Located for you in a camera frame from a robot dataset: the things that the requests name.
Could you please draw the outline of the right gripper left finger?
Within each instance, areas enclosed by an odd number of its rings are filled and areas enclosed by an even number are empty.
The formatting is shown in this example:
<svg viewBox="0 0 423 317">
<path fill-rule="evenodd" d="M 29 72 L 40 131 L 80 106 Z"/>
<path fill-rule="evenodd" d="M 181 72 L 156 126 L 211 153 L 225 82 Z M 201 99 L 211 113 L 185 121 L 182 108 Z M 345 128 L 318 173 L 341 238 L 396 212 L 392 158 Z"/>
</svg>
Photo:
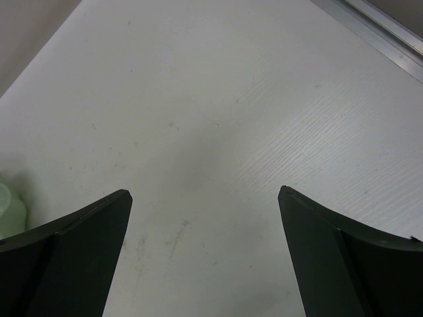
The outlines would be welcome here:
<svg viewBox="0 0 423 317">
<path fill-rule="evenodd" d="M 1 240 L 2 316 L 102 316 L 133 199 L 118 190 Z"/>
</svg>

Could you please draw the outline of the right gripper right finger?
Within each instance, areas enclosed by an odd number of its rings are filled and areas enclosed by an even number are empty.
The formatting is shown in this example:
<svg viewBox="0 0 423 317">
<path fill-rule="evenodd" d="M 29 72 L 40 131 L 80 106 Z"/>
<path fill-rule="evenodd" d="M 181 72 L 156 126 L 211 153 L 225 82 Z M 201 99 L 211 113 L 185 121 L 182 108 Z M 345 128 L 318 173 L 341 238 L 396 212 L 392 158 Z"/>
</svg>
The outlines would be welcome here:
<svg viewBox="0 0 423 317">
<path fill-rule="evenodd" d="M 278 203 L 306 316 L 421 316 L 422 241 L 331 211 L 291 187 Z"/>
</svg>

